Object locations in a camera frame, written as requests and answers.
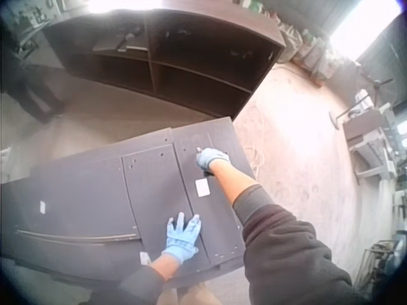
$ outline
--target gloved hand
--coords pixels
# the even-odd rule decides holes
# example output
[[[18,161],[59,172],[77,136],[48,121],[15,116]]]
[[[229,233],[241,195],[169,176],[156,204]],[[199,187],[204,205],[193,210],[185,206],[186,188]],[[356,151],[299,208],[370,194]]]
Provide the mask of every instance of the gloved hand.
[[[177,226],[174,229],[174,219],[170,218],[167,224],[167,248],[162,254],[174,256],[182,264],[198,253],[195,242],[201,230],[199,215],[194,215],[184,230],[184,213],[179,213]]]
[[[205,172],[212,173],[209,165],[215,159],[222,159],[230,163],[229,156],[215,148],[205,148],[203,151],[197,153],[198,166]]]

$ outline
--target bright window light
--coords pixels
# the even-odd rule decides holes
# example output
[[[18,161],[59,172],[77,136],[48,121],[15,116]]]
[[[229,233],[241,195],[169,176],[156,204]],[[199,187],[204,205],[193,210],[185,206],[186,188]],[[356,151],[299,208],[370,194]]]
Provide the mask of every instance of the bright window light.
[[[107,13],[113,10],[152,10],[160,8],[162,0],[90,0],[89,10],[91,13]]]
[[[396,0],[361,0],[331,36],[333,46],[356,61],[401,13]]]
[[[404,135],[405,133],[407,133],[407,121],[404,121],[404,122],[398,124],[397,130],[399,131],[399,133],[401,135]]]

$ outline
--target workshop floor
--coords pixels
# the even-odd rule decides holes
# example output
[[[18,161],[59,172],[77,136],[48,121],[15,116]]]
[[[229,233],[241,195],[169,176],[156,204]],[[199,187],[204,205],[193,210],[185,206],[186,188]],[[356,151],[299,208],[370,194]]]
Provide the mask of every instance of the workshop floor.
[[[2,148],[13,145],[15,162],[11,180],[28,176],[31,166],[50,159],[208,119],[126,90],[65,81],[75,88],[67,91],[57,86],[66,113],[47,126],[33,122],[9,98],[2,100]],[[275,202],[311,222],[318,239],[332,249],[333,262],[354,279],[364,249],[391,237],[394,184],[376,177],[357,184],[343,133],[333,128],[328,116],[328,111],[339,113],[344,108],[329,89],[317,89],[294,66],[280,65],[269,73],[234,125],[258,180]],[[25,289],[43,299],[42,304],[55,304],[55,297],[47,297],[49,291],[54,296],[58,292],[59,304],[77,304],[78,298],[88,296],[84,290],[54,284],[43,274],[37,281],[33,271],[9,268]],[[243,269],[207,285],[225,305],[249,304]]]

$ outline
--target person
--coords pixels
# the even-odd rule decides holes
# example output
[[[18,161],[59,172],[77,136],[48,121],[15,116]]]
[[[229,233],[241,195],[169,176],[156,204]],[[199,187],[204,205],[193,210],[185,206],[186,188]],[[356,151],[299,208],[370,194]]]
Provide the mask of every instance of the person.
[[[43,83],[35,67],[28,65],[17,53],[18,45],[11,33],[2,27],[1,34],[1,91],[14,98],[23,110],[42,124],[48,123],[54,115],[63,112],[63,103]],[[44,112],[30,92],[51,110]]]
[[[251,304],[368,303],[352,288],[349,274],[332,263],[331,251],[317,240],[314,227],[275,204],[225,153],[206,148],[197,154],[197,163],[215,176],[244,226],[244,266]],[[161,257],[119,288],[92,294],[86,304],[110,304],[108,300],[111,304],[156,304],[165,281],[197,252],[199,216],[195,215],[186,229],[183,213],[175,228],[173,221],[169,220],[167,248]]]

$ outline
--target white label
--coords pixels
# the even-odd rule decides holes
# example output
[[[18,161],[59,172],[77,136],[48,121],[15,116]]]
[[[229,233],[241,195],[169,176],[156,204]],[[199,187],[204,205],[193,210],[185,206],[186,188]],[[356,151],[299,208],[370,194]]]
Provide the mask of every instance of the white label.
[[[208,180],[206,178],[196,180],[195,185],[197,186],[198,197],[210,195]]]
[[[150,255],[147,252],[140,252],[140,263],[145,266],[151,264]]]
[[[39,202],[39,212],[45,214],[45,202],[42,200]]]

